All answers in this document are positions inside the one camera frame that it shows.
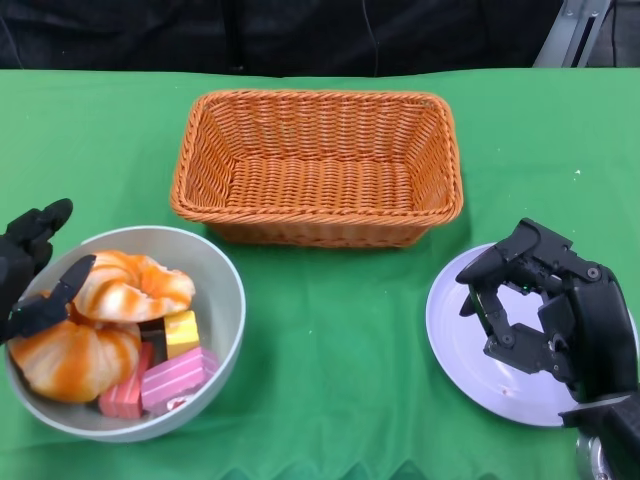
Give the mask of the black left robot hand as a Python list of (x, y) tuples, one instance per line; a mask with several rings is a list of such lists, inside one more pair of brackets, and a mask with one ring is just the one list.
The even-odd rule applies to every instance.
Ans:
[(49, 295), (27, 296), (31, 281), (48, 265), (51, 238), (69, 220), (73, 203), (57, 200), (33, 208), (10, 222), (1, 235), (1, 343), (41, 333), (67, 318), (67, 305), (76, 297), (96, 261), (92, 254), (72, 264)]

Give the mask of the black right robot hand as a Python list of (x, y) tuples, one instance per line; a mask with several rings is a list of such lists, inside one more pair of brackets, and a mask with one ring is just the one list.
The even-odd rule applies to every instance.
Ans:
[[(469, 289), (460, 314), (478, 316), (487, 356), (527, 374), (550, 373), (581, 404), (637, 389), (636, 343), (619, 282), (609, 268), (579, 257), (571, 240), (524, 218), (456, 281)], [(542, 299), (540, 329), (509, 322), (502, 286)]]

